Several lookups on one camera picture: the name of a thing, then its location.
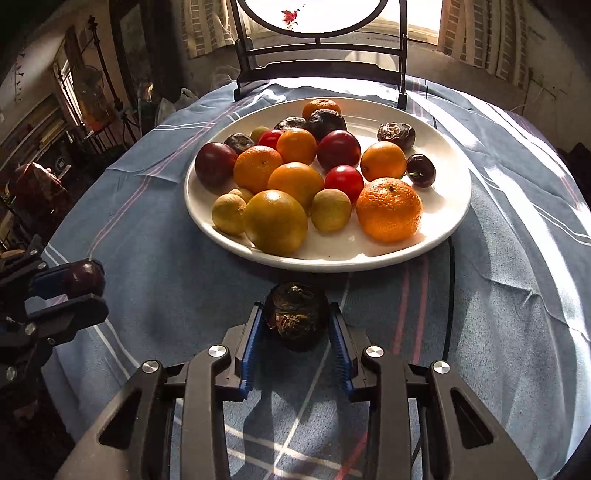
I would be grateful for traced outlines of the checkered curtain left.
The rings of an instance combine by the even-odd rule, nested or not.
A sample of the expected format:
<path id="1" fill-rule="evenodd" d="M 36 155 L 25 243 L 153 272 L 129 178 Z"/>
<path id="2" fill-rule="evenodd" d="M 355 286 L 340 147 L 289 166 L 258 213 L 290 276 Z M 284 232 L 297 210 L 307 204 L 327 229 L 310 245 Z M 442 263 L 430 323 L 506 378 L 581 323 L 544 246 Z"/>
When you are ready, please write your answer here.
<path id="1" fill-rule="evenodd" d="M 228 0 L 182 0 L 181 27 L 190 60 L 232 45 L 238 39 Z"/>

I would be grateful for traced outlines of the medium orange mandarin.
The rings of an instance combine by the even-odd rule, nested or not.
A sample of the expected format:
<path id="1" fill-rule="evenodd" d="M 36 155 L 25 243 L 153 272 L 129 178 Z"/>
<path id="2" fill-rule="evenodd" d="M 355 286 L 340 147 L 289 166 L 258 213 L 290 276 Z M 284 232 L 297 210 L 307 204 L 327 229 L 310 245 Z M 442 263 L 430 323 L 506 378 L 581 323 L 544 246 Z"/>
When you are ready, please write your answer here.
<path id="1" fill-rule="evenodd" d="M 256 194 L 266 190 L 270 175 L 283 165 L 283 157 L 273 148 L 253 146 L 236 158 L 233 181 L 240 188 Z"/>

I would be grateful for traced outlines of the large orange mandarin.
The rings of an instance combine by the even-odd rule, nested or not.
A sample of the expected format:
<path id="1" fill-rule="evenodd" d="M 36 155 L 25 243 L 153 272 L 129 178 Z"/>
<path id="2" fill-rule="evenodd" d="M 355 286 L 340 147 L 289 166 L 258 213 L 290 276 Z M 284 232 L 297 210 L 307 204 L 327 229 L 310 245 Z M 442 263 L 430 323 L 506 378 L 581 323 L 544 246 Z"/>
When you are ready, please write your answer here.
<path id="1" fill-rule="evenodd" d="M 356 201 L 361 229 L 382 243 L 396 243 L 415 235 L 422 215 L 420 196 L 407 183 L 392 177 L 368 183 Z"/>

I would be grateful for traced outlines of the wrinkled dark passion fruit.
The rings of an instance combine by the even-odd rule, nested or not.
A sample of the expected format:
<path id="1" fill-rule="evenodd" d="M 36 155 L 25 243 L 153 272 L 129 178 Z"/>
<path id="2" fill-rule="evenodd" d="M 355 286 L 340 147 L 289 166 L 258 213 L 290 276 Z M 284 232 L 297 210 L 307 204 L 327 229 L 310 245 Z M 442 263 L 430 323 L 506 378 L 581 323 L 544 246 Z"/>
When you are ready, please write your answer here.
<path id="1" fill-rule="evenodd" d="M 315 286 L 300 282 L 277 284 L 264 301 L 263 321 L 270 340 L 290 351 L 310 351 L 325 337 L 329 302 Z"/>

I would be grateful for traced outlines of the red plum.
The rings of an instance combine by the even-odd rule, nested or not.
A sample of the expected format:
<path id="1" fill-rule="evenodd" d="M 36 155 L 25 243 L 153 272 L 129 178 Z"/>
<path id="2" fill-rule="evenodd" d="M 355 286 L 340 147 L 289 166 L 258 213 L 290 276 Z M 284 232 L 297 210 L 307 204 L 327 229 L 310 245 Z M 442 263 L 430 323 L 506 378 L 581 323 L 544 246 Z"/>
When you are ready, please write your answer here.
<path id="1" fill-rule="evenodd" d="M 358 166 L 362 149 L 358 139 L 346 130 L 335 130 L 325 136 L 317 148 L 318 164 L 325 172 L 339 167 Z"/>

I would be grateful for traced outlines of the checkered curtain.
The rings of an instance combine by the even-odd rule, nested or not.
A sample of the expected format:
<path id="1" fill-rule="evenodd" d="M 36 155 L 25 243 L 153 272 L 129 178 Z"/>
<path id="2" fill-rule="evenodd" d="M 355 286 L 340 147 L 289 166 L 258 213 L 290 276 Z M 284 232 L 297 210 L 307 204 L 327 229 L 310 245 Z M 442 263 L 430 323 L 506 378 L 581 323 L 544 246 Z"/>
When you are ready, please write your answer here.
<path id="1" fill-rule="evenodd" d="M 228 0 L 182 0 L 181 27 L 190 60 L 232 45 L 238 39 Z"/>
<path id="2" fill-rule="evenodd" d="M 446 0 L 437 50 L 524 89 L 527 19 L 519 0 Z"/>

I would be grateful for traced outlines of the dark purple plum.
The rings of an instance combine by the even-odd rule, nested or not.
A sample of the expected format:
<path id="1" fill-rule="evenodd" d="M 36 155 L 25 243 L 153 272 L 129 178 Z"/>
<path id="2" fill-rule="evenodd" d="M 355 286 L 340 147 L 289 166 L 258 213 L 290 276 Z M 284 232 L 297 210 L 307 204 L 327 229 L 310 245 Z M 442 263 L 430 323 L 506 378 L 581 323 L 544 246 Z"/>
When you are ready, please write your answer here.
<path id="1" fill-rule="evenodd" d="M 91 259 L 71 263 L 64 274 L 64 282 L 69 298 L 88 294 L 101 297 L 105 288 L 103 266 L 100 262 Z"/>

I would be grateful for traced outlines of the small orange mandarin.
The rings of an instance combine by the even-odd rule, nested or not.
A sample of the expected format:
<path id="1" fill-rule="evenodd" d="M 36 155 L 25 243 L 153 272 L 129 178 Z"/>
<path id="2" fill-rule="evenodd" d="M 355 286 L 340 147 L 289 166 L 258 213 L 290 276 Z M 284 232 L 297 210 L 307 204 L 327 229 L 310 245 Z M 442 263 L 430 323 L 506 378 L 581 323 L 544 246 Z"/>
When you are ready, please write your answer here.
<path id="1" fill-rule="evenodd" d="M 318 98 L 308 101 L 308 103 L 304 105 L 303 111 L 301 111 L 301 117 L 308 120 L 308 118 L 318 110 L 331 110 L 332 112 L 342 114 L 342 109 L 337 102 L 327 98 Z"/>

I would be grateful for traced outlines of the checkered curtain right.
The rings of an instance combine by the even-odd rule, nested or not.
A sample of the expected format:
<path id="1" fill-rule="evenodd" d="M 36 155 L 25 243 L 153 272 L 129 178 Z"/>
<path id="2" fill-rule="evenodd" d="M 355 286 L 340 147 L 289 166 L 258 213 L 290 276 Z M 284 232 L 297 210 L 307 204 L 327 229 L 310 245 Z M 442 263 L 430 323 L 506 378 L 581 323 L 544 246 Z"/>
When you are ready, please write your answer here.
<path id="1" fill-rule="evenodd" d="M 437 50 L 524 89 L 527 19 L 519 0 L 446 0 Z"/>

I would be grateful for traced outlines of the yellow orange citrus fruit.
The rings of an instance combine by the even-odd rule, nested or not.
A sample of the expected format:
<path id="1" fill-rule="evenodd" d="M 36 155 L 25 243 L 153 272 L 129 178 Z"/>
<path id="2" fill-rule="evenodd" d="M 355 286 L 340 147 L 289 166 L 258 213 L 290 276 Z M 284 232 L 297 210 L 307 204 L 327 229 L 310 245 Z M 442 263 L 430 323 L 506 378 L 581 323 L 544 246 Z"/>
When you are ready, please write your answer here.
<path id="1" fill-rule="evenodd" d="M 308 215 L 290 194 L 265 190 L 249 200 L 243 212 L 245 234 L 265 253 L 287 256 L 304 243 Z"/>

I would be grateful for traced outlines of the small orange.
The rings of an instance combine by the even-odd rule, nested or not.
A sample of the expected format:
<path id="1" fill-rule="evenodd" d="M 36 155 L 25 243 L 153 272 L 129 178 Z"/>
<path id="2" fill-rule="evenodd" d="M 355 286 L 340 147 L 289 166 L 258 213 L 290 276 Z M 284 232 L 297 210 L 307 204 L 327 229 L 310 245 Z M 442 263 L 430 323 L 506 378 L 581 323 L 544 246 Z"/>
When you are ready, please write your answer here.
<path id="1" fill-rule="evenodd" d="M 402 179 L 406 170 L 407 157 L 404 151 L 392 142 L 377 142 L 361 157 L 361 172 L 368 182 L 385 177 Z"/>

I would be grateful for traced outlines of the round painted screen stand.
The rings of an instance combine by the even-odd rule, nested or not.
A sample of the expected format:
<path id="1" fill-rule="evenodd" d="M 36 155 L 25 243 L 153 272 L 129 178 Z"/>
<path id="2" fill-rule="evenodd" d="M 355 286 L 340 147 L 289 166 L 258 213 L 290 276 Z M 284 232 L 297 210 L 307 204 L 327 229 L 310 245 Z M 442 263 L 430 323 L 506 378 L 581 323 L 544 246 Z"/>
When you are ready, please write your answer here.
<path id="1" fill-rule="evenodd" d="M 399 3 L 399 42 L 396 48 L 342 42 L 342 38 L 373 23 L 382 14 L 387 5 L 388 3 L 386 1 L 379 1 L 360 20 L 342 26 L 341 28 L 307 32 L 294 31 L 290 28 L 273 24 L 263 19 L 256 10 L 253 10 L 249 2 L 232 1 L 230 3 L 230 11 L 232 19 L 235 21 L 236 33 L 238 33 L 238 39 L 235 40 L 235 51 L 239 65 L 239 74 L 236 78 L 236 88 L 235 92 L 233 92 L 233 97 L 235 100 L 242 100 L 249 93 L 263 86 L 263 84 L 281 78 L 326 77 L 358 79 L 396 87 L 398 90 L 397 108 L 400 110 L 406 109 L 408 105 L 408 3 L 406 1 Z M 295 38 L 297 42 L 269 47 L 256 47 L 246 34 L 245 23 L 242 21 L 243 17 L 247 17 L 254 24 L 277 35 Z M 398 68 L 392 71 L 367 62 L 315 58 L 276 61 L 267 63 L 264 66 L 259 66 L 256 63 L 256 58 L 264 55 L 294 52 L 345 52 L 346 50 L 396 57 L 399 59 Z"/>

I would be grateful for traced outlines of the dark red cherry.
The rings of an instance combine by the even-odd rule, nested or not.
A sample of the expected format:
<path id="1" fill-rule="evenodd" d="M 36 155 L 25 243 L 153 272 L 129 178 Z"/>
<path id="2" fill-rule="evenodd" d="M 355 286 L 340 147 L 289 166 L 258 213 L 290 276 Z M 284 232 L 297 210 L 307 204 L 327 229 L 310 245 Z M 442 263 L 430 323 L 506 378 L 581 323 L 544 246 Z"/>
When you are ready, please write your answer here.
<path id="1" fill-rule="evenodd" d="M 437 170 L 424 154 L 413 154 L 407 159 L 406 175 L 419 188 L 429 188 L 436 180 Z"/>

